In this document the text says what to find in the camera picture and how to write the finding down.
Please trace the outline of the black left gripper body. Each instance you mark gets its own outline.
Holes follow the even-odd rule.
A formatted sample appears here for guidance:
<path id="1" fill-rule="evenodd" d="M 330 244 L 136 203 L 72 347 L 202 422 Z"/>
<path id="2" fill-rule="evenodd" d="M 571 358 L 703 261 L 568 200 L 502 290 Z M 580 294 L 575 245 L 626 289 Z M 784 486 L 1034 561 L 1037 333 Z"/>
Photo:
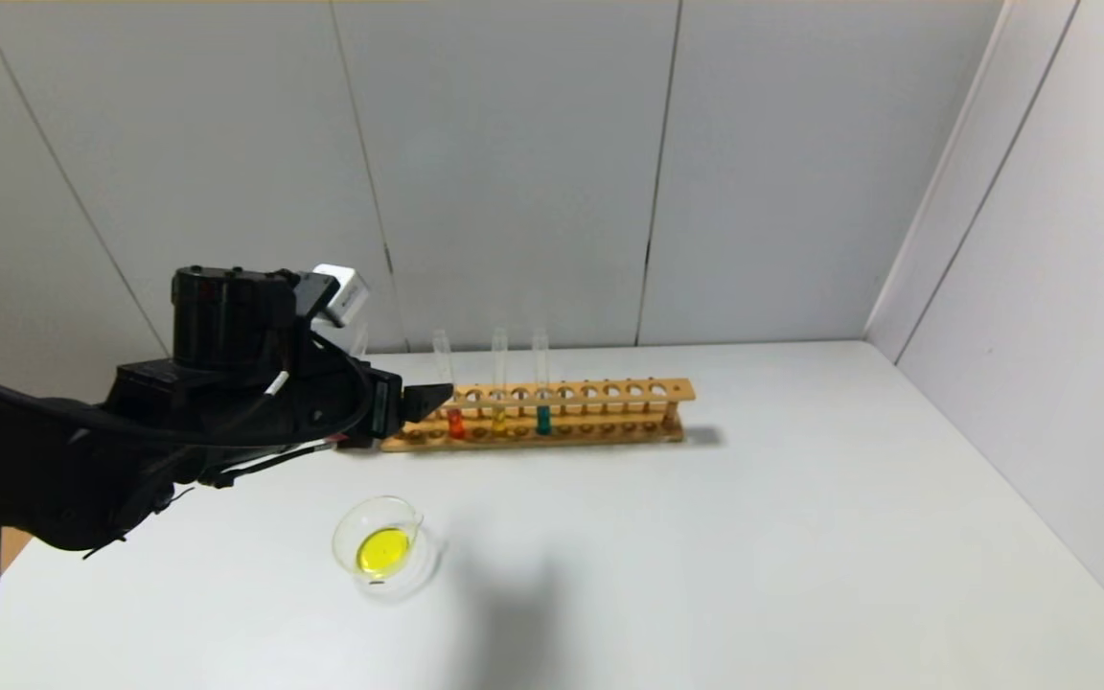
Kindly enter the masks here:
<path id="1" fill-rule="evenodd" d="M 310 438 L 374 442 L 399 429 L 403 379 L 310 331 L 287 385 L 293 431 Z"/>

